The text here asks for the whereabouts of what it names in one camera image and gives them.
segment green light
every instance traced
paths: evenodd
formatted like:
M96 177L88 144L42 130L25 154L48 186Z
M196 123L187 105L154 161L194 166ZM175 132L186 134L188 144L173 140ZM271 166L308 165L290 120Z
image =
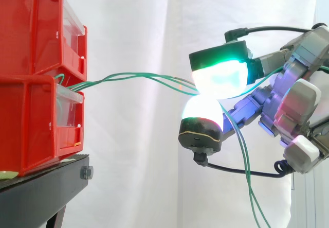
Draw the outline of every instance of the green light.
M202 95L226 99L241 94L248 79L247 63L237 60L221 62L192 73L195 86Z

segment robotic arm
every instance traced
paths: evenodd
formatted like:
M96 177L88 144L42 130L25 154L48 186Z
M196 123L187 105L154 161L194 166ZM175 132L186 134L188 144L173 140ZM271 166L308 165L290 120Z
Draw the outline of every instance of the robotic arm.
M205 55L206 50L191 54L192 70L195 70L193 61L203 56L222 60L223 52L230 51L228 45L234 48L234 44L240 43L237 38L247 35L248 30L242 28L225 33L227 44L209 49L212 50L210 57ZM236 103L229 113L240 128L260 116L259 125L270 136L280 135L280 144L285 147L283 156L289 166L297 172L307 173L329 155L329 117L309 125L309 118L321 97L321 91L309 83L309 78L328 63L329 29L317 24L312 30L299 30L304 34L284 45L280 51L259 58L246 59L246 54L235 47L237 55L243 56L238 60L247 63L248 84L277 68L282 70L273 84L256 88ZM218 57L215 57L215 50L219 52ZM204 118L183 119L178 139L183 147L194 152L194 160L198 164L206 166L207 155L220 151L221 142L233 135L234 129L225 114L219 131L209 119Z

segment cable connector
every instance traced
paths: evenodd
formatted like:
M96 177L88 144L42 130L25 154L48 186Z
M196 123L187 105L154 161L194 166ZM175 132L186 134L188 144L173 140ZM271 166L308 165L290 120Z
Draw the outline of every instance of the cable connector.
M226 43L248 35L248 28L238 28L224 33Z
M208 165L208 158L206 153L194 153L193 160L198 164L202 166Z

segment green cable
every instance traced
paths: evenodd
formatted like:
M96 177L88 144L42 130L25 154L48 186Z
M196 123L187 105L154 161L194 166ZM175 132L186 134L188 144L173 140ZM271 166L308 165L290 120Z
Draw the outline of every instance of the green cable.
M223 109L225 115L230 120L230 122L231 122L234 130L236 131L236 136L237 136L237 139L239 141L239 145L240 145L242 156L243 156L243 162L244 162L244 166L245 166L245 174L246 174L246 179L247 179L247 183L248 183L249 199L250 199L252 214L253 214L253 217L254 217L255 222L257 224L257 227L260 228L260 225L259 225L259 222L258 222L256 213L255 213L255 210L254 210L254 205L253 205L252 198L254 198L255 203L257 204L257 207L258 207L260 213L262 214L265 222L267 224L268 224L268 222L267 222L267 220L266 220L266 218L265 218L265 216L264 216L264 214L262 212L262 209L260 208L259 203L258 203L258 201L256 199L256 196L254 195L254 193L252 191L252 188L251 188L251 178L250 178L251 174L250 174L249 154L248 154L248 151L246 151L246 153L244 152L244 148L246 149L245 141L244 141L244 138L242 136L242 133L241 133L239 127L237 126L236 122L234 121L233 117L226 111L226 109L223 106L222 106L222 109Z
M65 78L65 75L64 74L59 74L59 75L56 75L54 78L57 79L57 78L60 78L61 77L61 80L60 82L58 82L59 85L61 85L63 83L63 80Z
M329 67L321 66L320 68L329 71Z
M130 74L135 74L134 76L129 76L129 77L124 77L124 78L116 78L116 79L110 79L112 77L116 77L116 76L119 76L119 75L130 75ZM181 79L181 78L177 78L177 77L171 77L171 76L166 76L166 75L158 75L158 74L152 74L152 73L118 73L118 74L113 74L113 75L109 75L107 77L105 77L104 79L102 80L99 80L99 81L94 81L94 82L90 82L90 81L86 81L86 82L81 82L79 84L76 84L76 85L72 85L72 86L69 86L68 88L71 89L72 91L75 91L75 92L78 92L80 90L83 90L87 87L90 87L90 86L93 86L93 85L96 85L96 84L99 84L99 83L102 83L102 82L105 82L105 81L115 81L115 80L124 80L124 79L131 79L131 78L136 78L136 77L145 77L145 78L149 78L149 79L152 79L152 80L155 80L161 84L164 84L165 86L169 87L169 88L172 88L176 91L179 91L181 93L184 93L184 94L187 94L187 95L196 95L196 94L192 94L192 93L188 93L188 92L184 92L184 91L181 91L179 89L176 89L168 84L166 84L165 82L162 82L162 81L158 81L154 78L150 78L150 77L161 77L161 78L165 78L167 80L170 80L172 82L175 82L175 83L178 83L178 84L181 84L187 88L190 88L194 91L197 91L197 89L193 86L190 86L190 85L187 85L185 83L182 83L180 81L177 81L175 79L178 79L178 80L182 80L186 83L190 83L192 84L192 82L190 81L187 81L187 80L184 80L184 79Z

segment metal bolt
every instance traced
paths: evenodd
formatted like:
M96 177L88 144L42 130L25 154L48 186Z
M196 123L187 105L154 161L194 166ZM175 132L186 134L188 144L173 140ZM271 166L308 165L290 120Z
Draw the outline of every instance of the metal bolt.
M82 166L81 168L81 179L90 180L93 178L94 168L93 166Z

